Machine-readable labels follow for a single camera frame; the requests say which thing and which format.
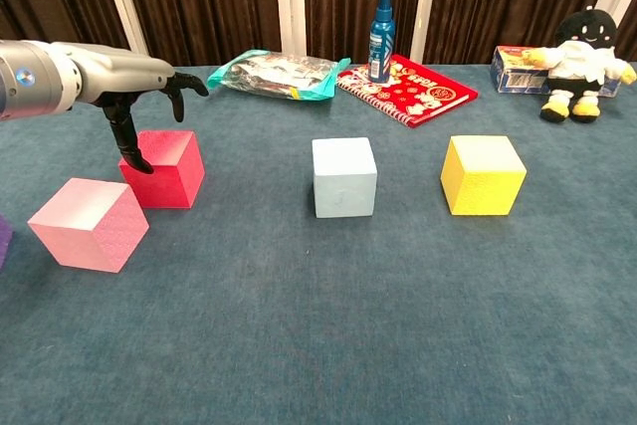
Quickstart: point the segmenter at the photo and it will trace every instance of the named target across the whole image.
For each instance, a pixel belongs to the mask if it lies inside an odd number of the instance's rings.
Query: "black plush head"
[[[578,40],[593,49],[608,49],[615,45],[616,35],[613,18],[603,10],[589,7],[562,21],[555,32],[555,40],[558,45],[567,40]]]

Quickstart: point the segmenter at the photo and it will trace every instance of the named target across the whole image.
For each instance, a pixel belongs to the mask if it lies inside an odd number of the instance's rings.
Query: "red notebook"
[[[337,84],[411,128],[478,97],[469,87],[400,55],[393,55],[390,64],[386,84],[371,82],[366,65],[341,72]]]

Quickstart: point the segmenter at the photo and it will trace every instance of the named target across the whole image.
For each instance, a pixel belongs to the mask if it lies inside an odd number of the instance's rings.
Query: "plastic bag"
[[[332,62],[315,57],[250,50],[208,78],[218,85],[252,94],[293,100],[326,100],[334,96],[337,76],[350,59]]]

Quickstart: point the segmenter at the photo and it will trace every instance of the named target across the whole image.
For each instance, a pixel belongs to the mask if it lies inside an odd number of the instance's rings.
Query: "yellow cube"
[[[506,136],[463,135],[451,137],[440,180],[451,214],[505,216],[526,175]]]

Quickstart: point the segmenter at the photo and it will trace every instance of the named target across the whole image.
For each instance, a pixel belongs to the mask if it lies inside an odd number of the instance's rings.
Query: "purple cube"
[[[7,220],[0,214],[0,269],[2,269],[4,258],[7,256],[11,234],[11,226],[9,226]]]

